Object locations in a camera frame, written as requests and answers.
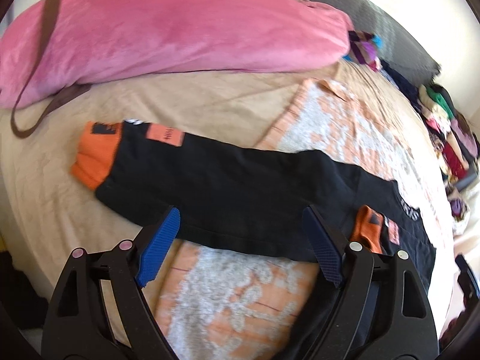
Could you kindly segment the black orange-cuffed small garment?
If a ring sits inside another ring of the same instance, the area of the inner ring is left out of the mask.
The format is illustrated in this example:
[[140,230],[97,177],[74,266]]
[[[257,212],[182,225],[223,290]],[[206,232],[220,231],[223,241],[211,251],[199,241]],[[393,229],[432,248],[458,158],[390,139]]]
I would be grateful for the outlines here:
[[71,171],[137,225],[176,206],[182,240],[243,254],[313,261],[301,216],[314,206],[330,228],[377,253],[405,250],[421,282],[431,283],[435,249],[397,183],[320,150],[288,154],[137,120],[90,122]]

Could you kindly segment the pile of folded clothes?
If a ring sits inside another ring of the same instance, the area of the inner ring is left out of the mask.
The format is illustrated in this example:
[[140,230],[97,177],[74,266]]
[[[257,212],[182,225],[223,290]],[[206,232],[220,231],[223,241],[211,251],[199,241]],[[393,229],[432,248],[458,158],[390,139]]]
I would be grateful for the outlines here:
[[460,192],[479,174],[479,140],[442,86],[420,86],[416,105],[440,162],[451,214],[460,222],[470,210]]

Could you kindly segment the orange white patterned blanket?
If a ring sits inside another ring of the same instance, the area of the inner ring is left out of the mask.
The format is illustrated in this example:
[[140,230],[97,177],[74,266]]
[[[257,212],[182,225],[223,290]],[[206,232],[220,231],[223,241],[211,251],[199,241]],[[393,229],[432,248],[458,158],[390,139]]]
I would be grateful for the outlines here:
[[[332,159],[396,180],[436,249],[428,292],[442,328],[452,296],[452,221],[427,130],[379,75],[315,75],[214,106],[206,136],[239,146]],[[160,272],[154,317],[181,359],[269,359],[312,292],[317,267],[177,241]]]

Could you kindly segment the dark navy folded cloth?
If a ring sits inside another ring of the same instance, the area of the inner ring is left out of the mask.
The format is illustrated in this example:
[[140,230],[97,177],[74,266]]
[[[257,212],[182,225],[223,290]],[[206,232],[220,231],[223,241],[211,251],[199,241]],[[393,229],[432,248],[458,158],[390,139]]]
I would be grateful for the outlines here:
[[397,72],[390,64],[381,59],[382,72],[388,75],[398,87],[399,91],[406,96],[410,102],[416,103],[418,99],[418,88],[408,81],[401,73]]

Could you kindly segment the striped multicolour cloth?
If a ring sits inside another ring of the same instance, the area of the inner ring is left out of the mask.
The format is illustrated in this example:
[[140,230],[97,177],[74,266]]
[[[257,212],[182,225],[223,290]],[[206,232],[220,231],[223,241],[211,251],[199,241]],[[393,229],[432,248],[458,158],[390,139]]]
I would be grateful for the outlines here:
[[349,31],[348,36],[350,49],[343,58],[352,63],[367,65],[374,72],[380,70],[381,62],[378,55],[382,47],[381,38],[364,31]]

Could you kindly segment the grey quilted headboard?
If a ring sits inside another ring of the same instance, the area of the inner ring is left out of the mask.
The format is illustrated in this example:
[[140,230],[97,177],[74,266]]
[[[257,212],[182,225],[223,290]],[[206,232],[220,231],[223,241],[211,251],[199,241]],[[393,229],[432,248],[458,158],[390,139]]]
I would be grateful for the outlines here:
[[369,0],[311,0],[348,14],[355,29],[373,33],[382,41],[379,58],[414,86],[427,85],[440,73],[440,65],[395,19]]

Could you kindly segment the pink plush blanket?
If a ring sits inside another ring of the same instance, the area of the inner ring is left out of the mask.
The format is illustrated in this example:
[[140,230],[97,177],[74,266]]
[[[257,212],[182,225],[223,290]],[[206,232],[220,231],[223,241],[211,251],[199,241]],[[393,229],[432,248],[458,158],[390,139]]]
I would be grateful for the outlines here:
[[341,10],[301,0],[60,0],[37,58],[43,3],[1,37],[1,106],[27,107],[73,84],[153,72],[300,72],[346,55]]

